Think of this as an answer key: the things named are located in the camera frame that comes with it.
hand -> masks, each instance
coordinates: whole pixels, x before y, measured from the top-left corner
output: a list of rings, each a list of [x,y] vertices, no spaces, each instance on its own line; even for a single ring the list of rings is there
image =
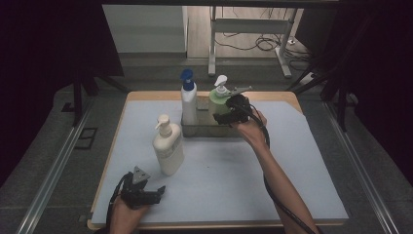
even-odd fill
[[[149,206],[132,210],[118,196],[113,204],[110,234],[131,234],[148,210]]]
[[[267,119],[259,110],[252,110],[252,113],[258,118],[262,120],[264,126],[267,126]],[[261,145],[262,143],[265,144],[265,137],[262,133],[258,124],[253,120],[249,119],[245,123],[232,123],[231,126],[238,130],[241,136],[245,139],[246,142],[249,143],[253,148],[255,146]]]

blue bottle cap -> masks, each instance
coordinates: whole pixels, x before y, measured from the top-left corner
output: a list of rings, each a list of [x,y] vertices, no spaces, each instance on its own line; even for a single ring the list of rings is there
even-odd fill
[[[192,91],[194,89],[194,81],[192,80],[192,75],[194,73],[191,69],[185,69],[182,71],[180,79],[182,80],[182,88],[185,91]]]

black curtain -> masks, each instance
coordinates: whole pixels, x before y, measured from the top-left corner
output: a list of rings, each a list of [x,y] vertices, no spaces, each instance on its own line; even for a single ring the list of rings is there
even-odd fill
[[[352,56],[356,114],[413,184],[413,9],[385,1]]]
[[[44,124],[57,90],[81,78],[123,76],[98,1],[0,1],[0,184]]]

wrist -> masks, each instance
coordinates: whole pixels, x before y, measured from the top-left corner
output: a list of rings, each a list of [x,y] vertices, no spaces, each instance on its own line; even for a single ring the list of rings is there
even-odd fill
[[[264,141],[255,142],[251,145],[251,147],[252,147],[252,149],[254,150],[255,153],[270,150],[267,143],[264,142]]]

bottle cap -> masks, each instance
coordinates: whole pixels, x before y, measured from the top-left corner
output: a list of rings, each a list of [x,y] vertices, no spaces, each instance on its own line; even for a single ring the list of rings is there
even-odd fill
[[[191,69],[182,71],[180,79],[182,80],[182,88],[185,91],[192,91],[194,89],[194,81],[192,80],[193,74]]]
[[[159,129],[159,134],[162,137],[169,137],[172,134],[172,128],[169,125],[169,116],[162,114],[158,117],[158,125],[155,129]]]
[[[227,82],[227,80],[228,80],[227,76],[224,76],[224,75],[220,75],[216,79],[216,82],[215,82],[216,89],[215,90],[216,90],[216,94],[219,97],[224,97],[228,92],[228,89],[224,86],[225,83]]]

